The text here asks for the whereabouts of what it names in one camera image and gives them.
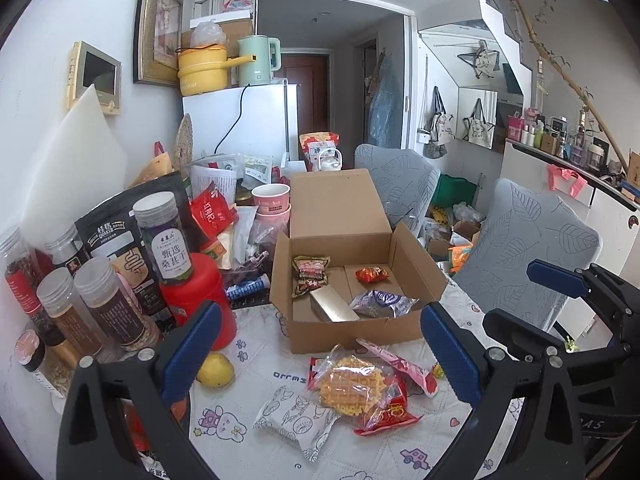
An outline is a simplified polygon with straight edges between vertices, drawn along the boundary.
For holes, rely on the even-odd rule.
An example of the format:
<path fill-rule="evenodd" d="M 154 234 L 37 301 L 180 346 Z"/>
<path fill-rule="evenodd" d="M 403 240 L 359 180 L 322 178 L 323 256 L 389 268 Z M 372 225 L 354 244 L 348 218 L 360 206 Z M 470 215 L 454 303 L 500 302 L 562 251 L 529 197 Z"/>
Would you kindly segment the red crinkled snack bag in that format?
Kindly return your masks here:
<path fill-rule="evenodd" d="M 372 436 L 379 432 L 401 427 L 412 426 L 420 422 L 420 418 L 410 413 L 408 409 L 408 396 L 404 378 L 400 377 L 393 369 L 392 384 L 388 389 L 387 399 L 381 406 L 374 408 L 369 414 L 348 417 L 354 421 L 357 427 L 354 430 L 358 436 Z"/>

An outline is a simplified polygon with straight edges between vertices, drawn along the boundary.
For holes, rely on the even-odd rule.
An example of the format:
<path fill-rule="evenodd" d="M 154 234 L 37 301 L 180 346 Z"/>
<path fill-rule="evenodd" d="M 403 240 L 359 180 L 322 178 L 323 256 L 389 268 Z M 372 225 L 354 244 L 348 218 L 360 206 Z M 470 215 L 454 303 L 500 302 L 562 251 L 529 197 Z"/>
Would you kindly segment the near grey leaf chair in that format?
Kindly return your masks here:
<path fill-rule="evenodd" d="M 529 281 L 527 266 L 541 259 L 568 270 L 585 269 L 601 247 L 598 232 L 562 198 L 500 178 L 480 237 L 454 281 L 483 312 L 506 310 L 546 332 L 567 298 Z"/>

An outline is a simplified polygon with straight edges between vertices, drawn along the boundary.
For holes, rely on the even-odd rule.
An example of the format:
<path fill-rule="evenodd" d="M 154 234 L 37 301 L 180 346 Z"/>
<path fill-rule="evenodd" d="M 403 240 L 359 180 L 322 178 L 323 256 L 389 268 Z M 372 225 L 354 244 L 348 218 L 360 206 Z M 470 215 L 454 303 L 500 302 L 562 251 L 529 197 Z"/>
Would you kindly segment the white foam board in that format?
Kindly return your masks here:
<path fill-rule="evenodd" d="M 60 123 L 38 167 L 21 223 L 29 244 L 41 246 L 51 231 L 122 192 L 127 162 L 96 89 L 89 87 Z"/>

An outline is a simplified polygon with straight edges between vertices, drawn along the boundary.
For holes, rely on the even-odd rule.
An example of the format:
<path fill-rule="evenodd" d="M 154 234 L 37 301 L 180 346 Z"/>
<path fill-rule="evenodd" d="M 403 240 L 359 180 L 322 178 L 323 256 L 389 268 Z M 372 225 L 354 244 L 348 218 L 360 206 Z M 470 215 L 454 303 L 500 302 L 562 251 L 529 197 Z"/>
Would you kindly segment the pink cone snack packet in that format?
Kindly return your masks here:
<path fill-rule="evenodd" d="M 377 358 L 380 358 L 394 370 L 407 375 L 418 387 L 422 389 L 428 398 L 434 398 L 438 393 L 438 382 L 435 375 L 427 368 L 410 362 L 397 354 L 386 350 L 367 339 L 357 338 L 357 344 L 367 349 Z"/>

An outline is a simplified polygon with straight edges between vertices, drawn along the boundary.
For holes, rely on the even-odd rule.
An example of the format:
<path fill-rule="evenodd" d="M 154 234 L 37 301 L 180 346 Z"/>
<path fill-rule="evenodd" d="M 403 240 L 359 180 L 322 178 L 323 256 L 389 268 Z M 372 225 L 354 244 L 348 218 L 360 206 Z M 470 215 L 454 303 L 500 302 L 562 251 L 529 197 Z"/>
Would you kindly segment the red plastic canister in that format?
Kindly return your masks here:
<path fill-rule="evenodd" d="M 235 317 L 224 292 L 222 275 L 216 262 L 209 256 L 192 252 L 191 261 L 193 273 L 190 278 L 178 285 L 160 285 L 160 292 L 178 327 L 186 324 L 206 300 L 218 304 L 221 308 L 222 324 L 212 350 L 222 350 L 232 343 L 236 335 Z"/>

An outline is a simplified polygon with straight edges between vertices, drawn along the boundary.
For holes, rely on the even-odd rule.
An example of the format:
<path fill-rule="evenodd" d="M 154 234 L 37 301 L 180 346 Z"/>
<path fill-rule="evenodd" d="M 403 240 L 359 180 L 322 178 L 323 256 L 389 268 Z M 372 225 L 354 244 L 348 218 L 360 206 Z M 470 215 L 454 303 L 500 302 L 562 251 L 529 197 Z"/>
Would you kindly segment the green red candy packet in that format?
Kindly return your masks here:
<path fill-rule="evenodd" d="M 307 292 L 329 284 L 328 270 L 331 262 L 326 256 L 296 256 L 292 267 L 297 275 L 293 298 L 304 296 Z"/>

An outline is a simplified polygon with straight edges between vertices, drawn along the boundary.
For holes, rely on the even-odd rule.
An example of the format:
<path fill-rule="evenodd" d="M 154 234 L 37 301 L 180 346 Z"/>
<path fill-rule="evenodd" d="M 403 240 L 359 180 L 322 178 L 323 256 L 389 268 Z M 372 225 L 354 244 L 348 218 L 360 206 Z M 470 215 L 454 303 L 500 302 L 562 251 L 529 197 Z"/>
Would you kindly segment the black stand-up pouch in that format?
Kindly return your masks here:
<path fill-rule="evenodd" d="M 177 322 L 160 292 L 153 259 L 144 248 L 132 206 L 144 196 L 166 191 L 175 195 L 186 247 L 196 252 L 202 236 L 191 217 L 188 193 L 178 171 L 127 188 L 104 200 L 75 222 L 90 256 L 111 260 L 115 270 L 134 292 L 142 312 L 152 318 L 164 333 L 176 327 Z"/>

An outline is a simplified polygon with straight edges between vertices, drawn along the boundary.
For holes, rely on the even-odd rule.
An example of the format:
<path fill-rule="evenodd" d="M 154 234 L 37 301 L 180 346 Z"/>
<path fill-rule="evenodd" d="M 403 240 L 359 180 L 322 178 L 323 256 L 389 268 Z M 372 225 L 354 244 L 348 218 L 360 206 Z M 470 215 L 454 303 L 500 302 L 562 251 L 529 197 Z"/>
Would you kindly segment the white doodle snack packet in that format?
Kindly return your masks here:
<path fill-rule="evenodd" d="M 341 414 L 281 386 L 259 410 L 254 429 L 268 429 L 294 442 L 305 460 L 315 463 Z"/>

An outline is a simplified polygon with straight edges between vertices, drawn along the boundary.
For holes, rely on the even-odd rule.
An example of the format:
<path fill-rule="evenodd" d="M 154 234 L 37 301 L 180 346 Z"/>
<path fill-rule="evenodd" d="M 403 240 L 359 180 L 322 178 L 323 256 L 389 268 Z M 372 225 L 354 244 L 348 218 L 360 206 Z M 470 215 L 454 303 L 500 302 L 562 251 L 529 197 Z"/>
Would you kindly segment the yellow lemon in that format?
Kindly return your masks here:
<path fill-rule="evenodd" d="M 233 382 L 234 368 L 221 353 L 210 352 L 206 356 L 196 380 L 208 388 L 224 388 Z"/>

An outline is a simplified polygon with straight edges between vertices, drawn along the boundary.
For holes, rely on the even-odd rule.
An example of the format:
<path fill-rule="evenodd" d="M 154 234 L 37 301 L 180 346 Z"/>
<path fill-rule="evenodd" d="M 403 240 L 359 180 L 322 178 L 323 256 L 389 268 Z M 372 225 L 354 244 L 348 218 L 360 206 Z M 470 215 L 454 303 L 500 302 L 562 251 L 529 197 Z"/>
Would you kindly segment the red gold snack packet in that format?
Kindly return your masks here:
<path fill-rule="evenodd" d="M 390 272 L 382 266 L 364 266 L 356 270 L 355 276 L 359 283 L 369 285 L 387 281 Z"/>

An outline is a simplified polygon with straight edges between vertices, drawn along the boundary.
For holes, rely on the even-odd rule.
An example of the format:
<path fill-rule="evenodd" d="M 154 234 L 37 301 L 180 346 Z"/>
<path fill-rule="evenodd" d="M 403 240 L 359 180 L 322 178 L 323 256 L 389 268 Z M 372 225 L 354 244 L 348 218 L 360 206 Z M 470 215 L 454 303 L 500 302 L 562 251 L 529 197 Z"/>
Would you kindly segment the green yellow lollipop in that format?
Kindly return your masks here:
<path fill-rule="evenodd" d="M 439 363 L 436 363 L 431 370 L 431 373 L 437 378 L 437 379 L 445 379 L 446 375 L 444 372 L 444 369 L 440 366 Z"/>

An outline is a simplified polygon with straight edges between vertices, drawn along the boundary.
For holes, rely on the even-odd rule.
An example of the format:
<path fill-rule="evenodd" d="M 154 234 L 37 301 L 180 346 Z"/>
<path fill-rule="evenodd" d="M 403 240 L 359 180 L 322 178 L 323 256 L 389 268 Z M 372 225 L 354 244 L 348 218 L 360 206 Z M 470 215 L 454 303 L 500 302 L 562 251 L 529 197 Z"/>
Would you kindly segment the gold rectangular snack box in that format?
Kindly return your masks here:
<path fill-rule="evenodd" d="M 323 322 L 357 322 L 358 314 L 331 285 L 310 292 L 311 309 Z"/>

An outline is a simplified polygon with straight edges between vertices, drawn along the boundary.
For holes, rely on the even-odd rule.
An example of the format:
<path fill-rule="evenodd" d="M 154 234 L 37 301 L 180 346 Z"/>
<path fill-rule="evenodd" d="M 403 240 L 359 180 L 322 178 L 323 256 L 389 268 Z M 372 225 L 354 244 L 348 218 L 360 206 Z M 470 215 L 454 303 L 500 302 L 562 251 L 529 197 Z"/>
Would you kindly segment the wall intercom panel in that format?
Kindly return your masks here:
<path fill-rule="evenodd" d="M 105 115 L 122 111 L 122 63 L 85 41 L 70 51 L 65 106 L 70 110 L 93 87 Z"/>

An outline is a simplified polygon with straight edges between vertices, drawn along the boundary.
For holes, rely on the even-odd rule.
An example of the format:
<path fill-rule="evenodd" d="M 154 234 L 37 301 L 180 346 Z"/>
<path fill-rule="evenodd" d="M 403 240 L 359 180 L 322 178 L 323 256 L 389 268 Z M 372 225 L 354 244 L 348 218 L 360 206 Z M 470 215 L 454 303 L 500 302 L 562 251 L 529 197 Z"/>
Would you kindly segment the woven round trivet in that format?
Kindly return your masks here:
<path fill-rule="evenodd" d="M 188 172 L 193 156 L 193 125 L 189 114 L 185 114 L 181 119 L 174 145 L 174 158 L 172 163 L 175 170 L 182 174 Z"/>

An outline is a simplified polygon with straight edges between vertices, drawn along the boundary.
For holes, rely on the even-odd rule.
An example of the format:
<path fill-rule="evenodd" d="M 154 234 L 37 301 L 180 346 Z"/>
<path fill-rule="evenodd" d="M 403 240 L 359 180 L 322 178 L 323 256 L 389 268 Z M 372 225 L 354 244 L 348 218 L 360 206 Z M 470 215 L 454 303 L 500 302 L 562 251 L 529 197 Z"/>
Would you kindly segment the brown cardboard box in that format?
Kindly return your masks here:
<path fill-rule="evenodd" d="M 367 170 L 306 172 L 291 180 L 290 232 L 280 234 L 274 251 L 270 301 L 283 315 L 295 354 L 328 352 L 337 344 L 356 348 L 360 338 L 387 346 L 421 338 L 420 312 L 400 318 L 322 320 L 309 295 L 294 294 L 297 256 L 326 257 L 330 285 L 352 301 L 366 290 L 356 279 L 365 266 L 390 274 L 378 286 L 416 299 L 420 307 L 442 298 L 448 280 L 404 224 L 392 228 Z"/>

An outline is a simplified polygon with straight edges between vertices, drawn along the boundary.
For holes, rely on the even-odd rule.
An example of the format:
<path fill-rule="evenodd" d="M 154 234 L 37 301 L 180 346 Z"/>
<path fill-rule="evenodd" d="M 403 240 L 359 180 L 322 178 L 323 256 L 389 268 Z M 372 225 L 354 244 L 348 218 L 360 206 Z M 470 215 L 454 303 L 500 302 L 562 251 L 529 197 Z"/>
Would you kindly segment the waffle cookie clear bag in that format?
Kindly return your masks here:
<path fill-rule="evenodd" d="M 358 417 L 382 405 L 393 377 L 390 367 L 361 359 L 337 344 L 316 368 L 309 388 L 327 408 Z"/>

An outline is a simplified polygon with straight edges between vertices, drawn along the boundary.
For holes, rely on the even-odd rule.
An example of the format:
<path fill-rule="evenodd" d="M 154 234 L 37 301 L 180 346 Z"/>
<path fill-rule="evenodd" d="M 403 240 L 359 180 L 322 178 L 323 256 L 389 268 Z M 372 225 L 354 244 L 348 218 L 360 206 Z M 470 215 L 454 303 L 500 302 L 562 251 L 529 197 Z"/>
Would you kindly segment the white mini fridge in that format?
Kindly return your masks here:
<path fill-rule="evenodd" d="M 185 96 L 191 117 L 193 158 L 216 154 L 269 156 L 278 164 L 298 159 L 297 87 L 262 84 Z"/>

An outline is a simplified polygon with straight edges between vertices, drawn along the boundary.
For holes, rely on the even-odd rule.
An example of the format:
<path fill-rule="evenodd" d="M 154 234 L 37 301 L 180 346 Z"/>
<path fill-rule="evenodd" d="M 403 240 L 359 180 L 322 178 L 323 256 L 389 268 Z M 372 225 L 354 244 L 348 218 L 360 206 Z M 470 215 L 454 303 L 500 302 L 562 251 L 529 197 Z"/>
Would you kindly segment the purple white snack packet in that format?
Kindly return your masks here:
<path fill-rule="evenodd" d="M 384 290 L 368 290 L 350 303 L 352 310 L 367 318 L 400 318 L 408 314 L 418 304 L 416 298 L 384 292 Z"/>

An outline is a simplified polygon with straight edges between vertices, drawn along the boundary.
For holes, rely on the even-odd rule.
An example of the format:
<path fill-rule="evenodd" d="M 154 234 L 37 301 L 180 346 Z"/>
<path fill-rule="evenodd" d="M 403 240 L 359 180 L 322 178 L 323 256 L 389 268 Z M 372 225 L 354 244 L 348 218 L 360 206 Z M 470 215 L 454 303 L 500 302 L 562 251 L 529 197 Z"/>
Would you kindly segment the grey leaf chair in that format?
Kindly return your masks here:
<path fill-rule="evenodd" d="M 413 150 L 360 144 L 355 168 L 367 169 L 390 226 L 405 223 L 420 235 L 428 206 L 435 194 L 440 170 Z"/>
<path fill-rule="evenodd" d="M 546 332 L 567 298 L 529 281 L 527 266 L 541 259 L 568 270 L 585 269 L 601 247 L 598 232 L 562 198 L 500 178 L 480 237 L 454 281 L 483 312 L 506 310 Z"/>

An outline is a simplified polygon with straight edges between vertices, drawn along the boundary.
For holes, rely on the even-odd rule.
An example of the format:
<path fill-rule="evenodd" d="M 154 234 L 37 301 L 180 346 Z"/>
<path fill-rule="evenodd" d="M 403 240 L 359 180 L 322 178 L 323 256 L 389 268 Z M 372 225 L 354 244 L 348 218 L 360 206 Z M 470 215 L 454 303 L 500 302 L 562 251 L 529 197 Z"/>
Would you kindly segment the pink paper cups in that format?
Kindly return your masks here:
<path fill-rule="evenodd" d="M 256 220 L 268 226 L 286 228 L 291 215 L 290 193 L 291 188 L 282 183 L 263 184 L 254 188 L 252 197 L 257 207 Z"/>

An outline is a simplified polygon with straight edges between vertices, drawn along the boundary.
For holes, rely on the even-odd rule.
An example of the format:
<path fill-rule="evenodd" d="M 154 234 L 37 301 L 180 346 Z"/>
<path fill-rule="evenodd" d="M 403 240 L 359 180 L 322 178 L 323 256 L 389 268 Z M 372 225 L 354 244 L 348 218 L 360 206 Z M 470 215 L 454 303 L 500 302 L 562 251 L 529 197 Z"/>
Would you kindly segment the gold framed picture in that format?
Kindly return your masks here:
<path fill-rule="evenodd" d="M 178 86 L 183 0 L 138 0 L 134 18 L 134 83 Z"/>

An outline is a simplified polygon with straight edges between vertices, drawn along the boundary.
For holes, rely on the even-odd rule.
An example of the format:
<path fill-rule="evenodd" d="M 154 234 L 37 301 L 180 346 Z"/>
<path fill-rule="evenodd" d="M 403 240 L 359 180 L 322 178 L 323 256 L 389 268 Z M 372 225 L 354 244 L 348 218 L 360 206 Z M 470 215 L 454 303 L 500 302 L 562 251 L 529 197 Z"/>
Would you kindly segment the far grey leaf chair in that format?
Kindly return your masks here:
<path fill-rule="evenodd" d="M 440 170 L 413 150 L 360 144 L 355 168 L 367 169 L 390 226 L 405 223 L 420 235 L 428 206 L 435 194 Z"/>

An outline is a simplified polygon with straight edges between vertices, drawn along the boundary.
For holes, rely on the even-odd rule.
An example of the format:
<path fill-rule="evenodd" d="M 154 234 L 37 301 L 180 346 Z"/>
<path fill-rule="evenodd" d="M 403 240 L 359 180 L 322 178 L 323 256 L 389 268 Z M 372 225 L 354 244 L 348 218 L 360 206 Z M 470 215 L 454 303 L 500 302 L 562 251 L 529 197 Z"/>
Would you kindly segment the brown label clear jar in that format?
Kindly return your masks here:
<path fill-rule="evenodd" d="M 154 348 L 160 342 L 160 329 L 142 313 L 107 258 L 84 263 L 74 276 L 74 286 L 104 333 L 125 352 Z"/>

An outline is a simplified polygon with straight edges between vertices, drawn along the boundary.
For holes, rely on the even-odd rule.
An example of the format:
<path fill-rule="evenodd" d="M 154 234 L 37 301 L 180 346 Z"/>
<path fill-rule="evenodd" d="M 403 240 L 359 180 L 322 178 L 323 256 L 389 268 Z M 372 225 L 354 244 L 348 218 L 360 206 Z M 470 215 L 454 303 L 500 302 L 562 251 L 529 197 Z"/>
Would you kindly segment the green electric kettle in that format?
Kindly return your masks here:
<path fill-rule="evenodd" d="M 281 68 L 281 44 L 278 38 L 264 35 L 246 36 L 238 40 L 239 54 L 253 61 L 239 67 L 239 84 L 270 84 L 273 73 Z"/>

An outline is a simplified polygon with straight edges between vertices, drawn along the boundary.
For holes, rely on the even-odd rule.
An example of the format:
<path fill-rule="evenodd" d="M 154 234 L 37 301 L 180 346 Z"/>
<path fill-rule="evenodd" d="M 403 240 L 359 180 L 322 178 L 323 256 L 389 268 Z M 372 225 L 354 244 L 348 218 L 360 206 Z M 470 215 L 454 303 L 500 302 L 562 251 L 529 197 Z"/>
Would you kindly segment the dark label clear jar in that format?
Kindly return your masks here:
<path fill-rule="evenodd" d="M 175 194 L 157 192 L 132 206 L 146 252 L 162 285 L 180 285 L 193 273 Z"/>

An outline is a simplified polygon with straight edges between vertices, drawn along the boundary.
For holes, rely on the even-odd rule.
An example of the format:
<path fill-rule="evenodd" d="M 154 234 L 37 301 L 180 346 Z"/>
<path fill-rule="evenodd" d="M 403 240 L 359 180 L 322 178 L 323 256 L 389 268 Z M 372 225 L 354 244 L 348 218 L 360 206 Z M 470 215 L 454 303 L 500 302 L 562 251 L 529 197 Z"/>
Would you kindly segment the yellow pot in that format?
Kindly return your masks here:
<path fill-rule="evenodd" d="M 224 90 L 229 87 L 229 73 L 232 67 L 253 63 L 254 54 L 229 58 L 226 47 L 209 44 L 195 48 L 180 49 L 178 52 L 178 79 L 183 96 Z"/>

